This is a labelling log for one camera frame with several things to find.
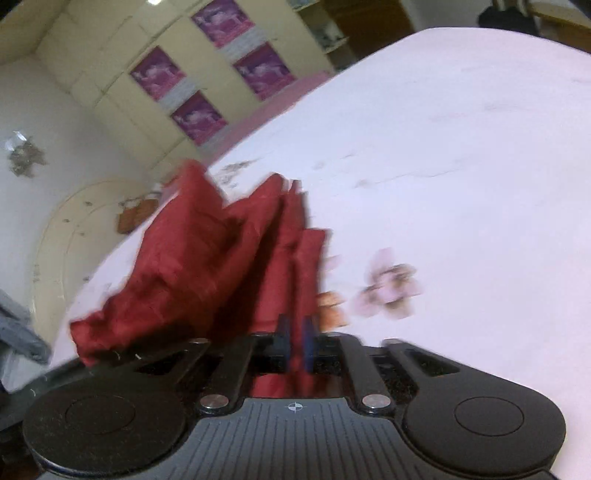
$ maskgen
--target wooden door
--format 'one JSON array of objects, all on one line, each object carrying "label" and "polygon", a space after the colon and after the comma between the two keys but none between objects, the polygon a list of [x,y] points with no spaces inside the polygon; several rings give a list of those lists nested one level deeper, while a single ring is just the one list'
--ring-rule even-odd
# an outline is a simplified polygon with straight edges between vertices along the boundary
[{"label": "wooden door", "polygon": [[414,33],[398,0],[323,0],[361,59]]}]

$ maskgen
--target dark red fabric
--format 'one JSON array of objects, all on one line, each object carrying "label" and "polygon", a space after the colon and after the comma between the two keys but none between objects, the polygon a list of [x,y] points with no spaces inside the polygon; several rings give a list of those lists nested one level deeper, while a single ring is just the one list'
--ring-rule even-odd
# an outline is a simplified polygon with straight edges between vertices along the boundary
[{"label": "dark red fabric", "polygon": [[212,301],[217,290],[214,267],[230,233],[223,198],[197,162],[186,164],[179,186],[177,198],[145,231],[123,290],[101,311],[70,325],[86,363],[98,352],[123,350],[177,323],[196,336],[209,330],[219,306]]},{"label": "dark red fabric", "polygon": [[295,307],[291,326],[291,382],[295,396],[323,396],[327,378],[304,369],[304,321],[318,312],[318,270],[328,231],[306,229],[295,251]]},{"label": "dark red fabric", "polygon": [[[248,333],[252,324],[256,299],[261,288],[265,269],[273,246],[277,243],[282,211],[284,178],[274,174],[260,185],[248,198],[228,207],[228,219],[241,224],[241,238],[228,252],[222,267],[219,284],[229,293],[220,302],[212,329],[207,338],[214,343],[225,343]],[[240,283],[234,283],[240,275]],[[223,276],[231,280],[227,285]]]},{"label": "dark red fabric", "polygon": [[201,165],[191,162],[179,194],[144,234],[134,270],[103,309],[70,326],[91,364],[103,351],[174,335],[227,342],[291,322],[292,372],[256,379],[252,395],[307,396],[321,386],[303,372],[303,320],[316,314],[317,275],[326,238],[305,229],[304,194],[271,175],[249,197],[222,207]]},{"label": "dark red fabric", "polygon": [[[284,314],[293,317],[293,255],[304,228],[305,216],[300,183],[294,181],[282,197],[282,211],[277,237],[254,295],[254,315],[250,332],[274,332],[277,320]],[[253,397],[281,398],[294,394],[285,375],[269,374],[256,378],[251,388]]]}]

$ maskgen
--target bed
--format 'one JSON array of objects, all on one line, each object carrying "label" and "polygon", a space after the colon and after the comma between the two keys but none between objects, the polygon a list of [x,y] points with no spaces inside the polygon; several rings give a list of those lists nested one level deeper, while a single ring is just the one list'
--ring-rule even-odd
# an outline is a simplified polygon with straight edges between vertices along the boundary
[{"label": "bed", "polygon": [[[550,397],[568,429],[554,473],[576,480],[591,445],[590,125],[587,54],[427,30],[316,89],[210,174],[231,199],[273,171],[301,179],[313,226],[332,230],[321,280],[342,299],[340,330],[367,345],[402,338]],[[52,366],[75,355],[68,322],[124,284],[149,224],[82,287]],[[406,316],[359,308],[384,249],[416,269]]]}]

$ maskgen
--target pink flower print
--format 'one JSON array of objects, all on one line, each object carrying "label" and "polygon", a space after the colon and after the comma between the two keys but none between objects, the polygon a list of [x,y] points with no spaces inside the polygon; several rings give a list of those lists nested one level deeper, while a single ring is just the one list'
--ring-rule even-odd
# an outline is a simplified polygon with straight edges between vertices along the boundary
[{"label": "pink flower print", "polygon": [[369,267],[370,286],[353,299],[354,313],[371,317],[385,308],[394,319],[412,314],[409,298],[421,293],[420,286],[413,279],[416,270],[407,264],[393,263],[391,249],[384,248],[375,254]]}]

